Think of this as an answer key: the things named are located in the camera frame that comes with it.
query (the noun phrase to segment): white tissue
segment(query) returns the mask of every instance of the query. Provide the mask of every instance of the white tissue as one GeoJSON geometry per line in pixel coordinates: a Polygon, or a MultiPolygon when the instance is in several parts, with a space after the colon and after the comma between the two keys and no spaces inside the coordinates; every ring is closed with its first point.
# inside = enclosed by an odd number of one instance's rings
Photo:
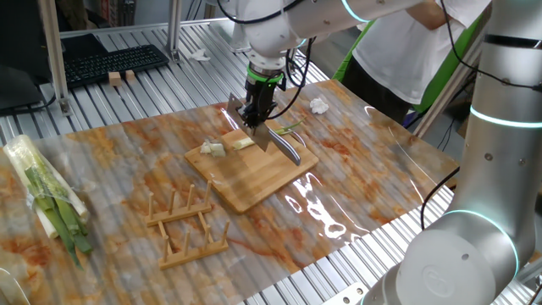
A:
{"type": "Polygon", "coordinates": [[[190,54],[188,58],[194,58],[197,61],[209,61],[211,58],[205,56],[206,49],[200,49],[195,51],[193,54],[190,54]]]}
{"type": "Polygon", "coordinates": [[[329,109],[329,105],[327,103],[324,103],[324,101],[320,97],[313,99],[310,106],[313,114],[323,114],[329,109]]]}

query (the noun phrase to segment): cutting board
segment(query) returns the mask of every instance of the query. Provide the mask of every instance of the cutting board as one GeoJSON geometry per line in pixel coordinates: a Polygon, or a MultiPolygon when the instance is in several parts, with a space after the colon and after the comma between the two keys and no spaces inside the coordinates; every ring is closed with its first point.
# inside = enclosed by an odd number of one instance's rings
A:
{"type": "MultiPolygon", "coordinates": [[[[269,128],[279,128],[270,122],[269,128]]],[[[299,153],[301,165],[296,166],[272,142],[264,152],[257,145],[234,150],[233,144],[246,137],[242,130],[234,130],[221,137],[226,157],[214,158],[201,154],[200,147],[185,154],[186,160],[238,214],[243,214],[282,186],[307,172],[318,162],[300,142],[292,136],[283,136],[299,153]]]]}

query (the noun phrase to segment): black keyboard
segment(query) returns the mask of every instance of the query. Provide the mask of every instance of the black keyboard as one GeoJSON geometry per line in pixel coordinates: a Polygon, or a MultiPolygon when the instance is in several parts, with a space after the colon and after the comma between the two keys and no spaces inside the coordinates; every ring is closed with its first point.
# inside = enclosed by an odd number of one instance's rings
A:
{"type": "Polygon", "coordinates": [[[68,88],[73,88],[107,80],[109,72],[137,72],[163,66],[168,62],[169,59],[160,50],[147,45],[64,61],[64,69],[68,88]]]}

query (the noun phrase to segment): metal pole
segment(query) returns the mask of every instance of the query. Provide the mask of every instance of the metal pole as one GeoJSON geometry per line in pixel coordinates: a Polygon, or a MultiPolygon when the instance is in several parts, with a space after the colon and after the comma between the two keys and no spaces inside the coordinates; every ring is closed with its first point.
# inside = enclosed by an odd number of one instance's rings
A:
{"type": "MultiPolygon", "coordinates": [[[[480,32],[473,45],[468,49],[467,53],[463,57],[463,61],[470,65],[475,65],[479,61],[480,54],[482,53],[482,43],[484,42],[484,33],[486,32],[487,25],[480,32]]],[[[451,98],[456,93],[457,89],[465,82],[465,79],[468,77],[468,74],[471,73],[471,70],[460,64],[456,71],[451,76],[450,80],[446,86],[442,89],[437,99],[434,101],[433,105],[429,111],[423,117],[422,122],[413,135],[422,138],[428,132],[429,128],[436,121],[437,117],[444,112],[448,104],[451,102],[451,98]]]]}
{"type": "Polygon", "coordinates": [[[60,31],[58,30],[57,10],[54,0],[39,0],[41,18],[43,20],[43,31],[47,41],[49,53],[49,66],[53,75],[54,93],[60,104],[60,110],[64,116],[71,115],[69,107],[69,92],[64,73],[64,59],[60,44],[60,31]]]}
{"type": "Polygon", "coordinates": [[[180,61],[179,39],[181,6],[181,0],[169,1],[168,44],[166,48],[171,60],[173,60],[175,63],[180,61]]]}

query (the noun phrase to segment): cable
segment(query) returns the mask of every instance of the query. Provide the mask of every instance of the cable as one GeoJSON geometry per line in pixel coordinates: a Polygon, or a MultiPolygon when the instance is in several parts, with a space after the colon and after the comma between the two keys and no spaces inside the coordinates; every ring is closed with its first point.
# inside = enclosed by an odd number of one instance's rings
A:
{"type": "Polygon", "coordinates": [[[220,11],[222,12],[222,14],[224,14],[224,16],[226,16],[226,18],[230,19],[231,21],[235,22],[236,24],[240,24],[240,25],[254,25],[256,23],[261,23],[261,22],[264,22],[264,21],[267,21],[267,20],[271,20],[275,17],[279,17],[282,12],[287,12],[289,11],[290,9],[294,8],[297,4],[303,2],[303,0],[294,0],[292,3],[286,5],[285,7],[283,7],[283,9],[279,10],[279,11],[276,11],[270,15],[267,15],[265,17],[262,17],[262,18],[258,18],[258,19],[252,19],[252,20],[239,20],[239,19],[235,19],[234,17],[232,17],[230,14],[228,14],[226,12],[226,10],[224,9],[224,7],[222,6],[222,3],[220,2],[220,0],[217,1],[218,3],[218,7],[220,8],[220,11]]]}
{"type": "Polygon", "coordinates": [[[200,0],[200,3],[197,5],[197,10],[196,10],[196,13],[194,14],[194,17],[192,18],[192,20],[196,20],[197,13],[200,12],[200,7],[202,6],[202,2],[203,2],[203,0],[200,0]]]}
{"type": "MultiPolygon", "coordinates": [[[[267,85],[269,83],[270,80],[272,80],[273,78],[275,77],[279,77],[283,74],[284,72],[280,71],[280,72],[277,72],[277,73],[274,73],[272,74],[271,76],[269,76],[265,82],[263,83],[264,85],[267,85]]],[[[257,103],[256,103],[256,110],[258,111],[258,113],[260,112],[260,101],[262,100],[262,93],[263,93],[263,90],[260,90],[260,94],[257,96],[257,103]]]]}
{"type": "Polygon", "coordinates": [[[454,118],[451,121],[450,126],[448,126],[448,129],[444,133],[444,136],[442,137],[442,140],[440,141],[439,145],[437,146],[437,149],[440,149],[440,145],[442,145],[442,143],[444,142],[444,139],[446,138],[446,136],[448,136],[448,141],[450,141],[451,127],[454,125],[455,122],[456,122],[456,118],[454,118]]]}
{"type": "Polygon", "coordinates": [[[534,304],[534,300],[536,300],[536,297],[540,294],[540,290],[542,290],[542,283],[539,285],[538,288],[536,288],[536,292],[534,293],[531,300],[527,303],[527,305],[533,305],[534,304]]]}
{"type": "Polygon", "coordinates": [[[291,52],[290,49],[286,51],[286,74],[288,75],[288,80],[290,81],[290,83],[292,83],[292,85],[299,88],[300,86],[302,86],[302,84],[297,84],[294,78],[291,76],[290,66],[294,65],[294,68],[298,69],[301,72],[301,74],[303,74],[303,70],[301,70],[301,67],[297,65],[297,63],[294,60],[290,58],[290,52],[291,52]]]}
{"type": "Polygon", "coordinates": [[[53,97],[47,102],[45,105],[42,105],[40,107],[30,108],[30,109],[21,109],[21,110],[2,110],[0,111],[0,116],[6,116],[6,115],[17,115],[17,114],[33,114],[34,112],[40,111],[44,108],[49,107],[54,101],[56,100],[55,95],[53,94],[53,97]]]}
{"type": "Polygon", "coordinates": [[[420,218],[421,218],[421,223],[422,223],[422,230],[425,230],[425,222],[424,222],[424,219],[423,219],[423,213],[425,212],[425,207],[427,206],[427,203],[429,202],[429,200],[431,200],[431,198],[433,197],[433,195],[446,183],[448,182],[448,180],[451,179],[451,177],[455,176],[457,173],[459,173],[459,169],[460,167],[457,166],[456,169],[454,169],[454,171],[452,171],[449,175],[447,175],[441,182],[439,182],[439,184],[437,184],[437,186],[434,187],[433,190],[431,190],[429,192],[429,194],[425,197],[425,200],[423,201],[422,203],[422,210],[420,211],[420,218]]]}
{"type": "Polygon", "coordinates": [[[448,140],[446,140],[446,144],[444,145],[444,147],[442,147],[442,152],[444,152],[446,150],[446,148],[448,147],[448,143],[450,142],[450,138],[451,138],[451,127],[454,125],[455,121],[456,121],[456,118],[454,118],[451,121],[450,130],[448,131],[448,140]]]}
{"type": "Polygon", "coordinates": [[[517,88],[527,88],[527,89],[531,89],[531,90],[534,90],[534,91],[537,91],[537,92],[542,92],[542,85],[527,86],[527,85],[514,84],[514,83],[511,83],[510,81],[502,80],[502,79],[498,78],[495,75],[492,75],[490,73],[482,71],[481,69],[473,67],[470,64],[465,63],[463,61],[463,59],[457,53],[456,44],[454,43],[454,37],[453,37],[453,35],[451,33],[450,17],[448,16],[448,12],[446,11],[446,6],[444,5],[444,0],[440,0],[440,5],[442,6],[442,10],[444,11],[444,16],[445,16],[445,19],[446,19],[446,27],[448,28],[448,35],[450,36],[450,41],[451,41],[451,50],[453,51],[454,55],[456,55],[457,60],[459,60],[459,62],[461,64],[465,65],[466,67],[468,67],[469,69],[471,69],[471,70],[473,70],[473,71],[475,71],[477,73],[480,73],[482,75],[486,75],[486,76],[488,76],[488,77],[490,77],[490,78],[492,78],[494,80],[497,80],[503,85],[514,86],[514,87],[517,87],[517,88]]]}
{"type": "Polygon", "coordinates": [[[308,45],[307,45],[307,66],[305,67],[305,71],[303,72],[303,76],[301,78],[301,85],[302,86],[297,87],[296,94],[291,99],[290,103],[288,104],[288,106],[286,106],[286,108],[282,109],[282,111],[280,111],[278,114],[276,114],[276,115],[274,115],[272,117],[269,117],[268,119],[277,119],[279,116],[281,116],[286,111],[288,111],[288,109],[290,109],[290,107],[296,102],[297,98],[299,97],[299,94],[301,93],[301,89],[305,86],[305,82],[307,81],[308,68],[310,66],[310,60],[311,60],[311,50],[312,50],[312,45],[313,45],[315,40],[316,40],[316,37],[310,38],[308,40],[308,45]]]}
{"type": "Polygon", "coordinates": [[[192,5],[194,5],[194,2],[196,0],[192,0],[192,2],[190,3],[190,7],[188,7],[188,13],[186,13],[186,18],[185,20],[188,20],[188,18],[190,17],[190,12],[192,11],[192,5]]]}

